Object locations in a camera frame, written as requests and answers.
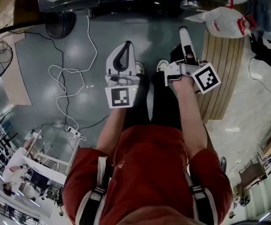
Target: power strip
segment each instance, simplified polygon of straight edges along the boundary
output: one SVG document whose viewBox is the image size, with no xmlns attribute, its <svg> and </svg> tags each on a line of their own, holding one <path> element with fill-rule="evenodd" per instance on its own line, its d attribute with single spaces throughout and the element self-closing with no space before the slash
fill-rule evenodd
<svg viewBox="0 0 271 225">
<path fill-rule="evenodd" d="M 71 126 L 68 127 L 68 132 L 72 133 L 73 137 L 81 137 L 81 133 L 77 132 L 74 128 Z"/>
</svg>

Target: hand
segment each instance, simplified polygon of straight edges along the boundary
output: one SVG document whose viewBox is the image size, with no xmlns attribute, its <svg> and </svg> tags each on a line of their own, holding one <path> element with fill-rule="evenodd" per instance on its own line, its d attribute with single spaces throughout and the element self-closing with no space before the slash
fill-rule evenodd
<svg viewBox="0 0 271 225">
<path fill-rule="evenodd" d="M 172 83 L 177 93 L 183 92 L 187 89 L 193 89 L 194 87 L 194 79 L 185 75 L 182 75 L 180 80 L 173 81 Z"/>
</svg>

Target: red shirt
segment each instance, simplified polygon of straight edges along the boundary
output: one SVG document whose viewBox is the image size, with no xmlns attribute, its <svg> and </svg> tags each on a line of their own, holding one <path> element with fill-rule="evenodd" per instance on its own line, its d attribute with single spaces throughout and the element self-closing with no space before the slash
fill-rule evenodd
<svg viewBox="0 0 271 225">
<path fill-rule="evenodd" d="M 75 224 L 78 207 L 87 192 L 96 186 L 101 151 L 80 149 L 66 180 L 63 200 Z M 193 200 L 184 168 L 187 164 L 182 132 L 173 127 L 133 126 L 122 133 L 114 157 L 114 173 L 109 184 L 102 225 L 115 225 L 127 214 L 145 206 L 169 206 L 193 218 Z M 213 195 L 221 223 L 232 203 L 230 183 L 215 152 L 204 149 L 189 162 L 196 185 Z"/>
</svg>

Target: gray floor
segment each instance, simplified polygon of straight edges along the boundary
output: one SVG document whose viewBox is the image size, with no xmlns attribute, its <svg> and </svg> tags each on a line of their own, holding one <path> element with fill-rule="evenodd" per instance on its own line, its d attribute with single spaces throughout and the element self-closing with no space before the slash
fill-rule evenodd
<svg viewBox="0 0 271 225">
<path fill-rule="evenodd" d="M 78 96 L 70 98 L 68 113 L 75 118 L 80 127 L 89 126 L 101 120 L 110 113 L 108 108 L 104 80 L 105 62 L 108 55 L 118 45 L 126 40 L 135 46 L 135 56 L 144 64 L 146 73 L 152 75 L 160 59 L 169 59 L 172 49 L 180 43 L 179 27 L 188 27 L 192 42 L 198 57 L 202 54 L 204 24 L 192 22 L 153 21 L 145 18 L 124 19 L 116 22 L 93 20 L 90 23 L 90 35 L 98 49 L 98 56 L 89 72 L 83 73 L 85 83 L 93 88 L 83 89 Z M 37 26 L 31 29 L 46 36 L 45 27 Z M 56 45 L 64 51 L 65 67 L 86 69 L 94 56 L 94 49 L 87 37 L 87 18 L 78 16 L 71 34 L 65 39 L 57 40 Z M 61 54 L 56 51 L 52 42 L 38 35 L 27 34 L 26 38 L 16 44 L 18 61 L 22 77 L 32 101 L 32 106 L 16 106 L 9 115 L 11 130 L 19 132 L 17 143 L 21 143 L 25 135 L 33 128 L 45 123 L 63 122 L 64 115 L 56 105 L 56 98 L 62 95 L 57 83 L 53 80 L 48 68 L 52 64 L 61 66 Z M 53 70 L 54 76 L 59 73 Z M 75 93 L 82 86 L 79 74 L 65 74 L 68 93 Z M 66 99 L 60 100 L 63 109 Z M 0 114 L 8 107 L 8 100 L 0 81 Z M 95 147 L 98 135 L 104 125 L 84 129 L 82 134 L 87 142 L 82 147 Z M 72 149 L 68 146 L 67 134 L 62 125 L 43 127 L 44 138 L 41 144 L 46 149 L 52 144 L 48 155 L 68 161 Z"/>
</svg>

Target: backpack strap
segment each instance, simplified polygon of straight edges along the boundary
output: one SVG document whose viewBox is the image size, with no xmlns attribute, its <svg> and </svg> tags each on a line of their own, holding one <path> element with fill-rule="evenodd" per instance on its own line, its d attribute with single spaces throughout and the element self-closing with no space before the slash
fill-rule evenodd
<svg viewBox="0 0 271 225">
<path fill-rule="evenodd" d="M 207 188 L 194 186 L 189 174 L 185 172 L 185 175 L 193 196 L 194 219 L 207 225 L 217 225 L 218 214 L 211 192 Z"/>
<path fill-rule="evenodd" d="M 96 187 L 89 191 L 81 201 L 76 218 L 76 225 L 98 225 L 105 205 L 105 195 L 109 183 L 108 172 L 106 171 L 107 157 L 98 158 L 98 172 Z"/>
</svg>

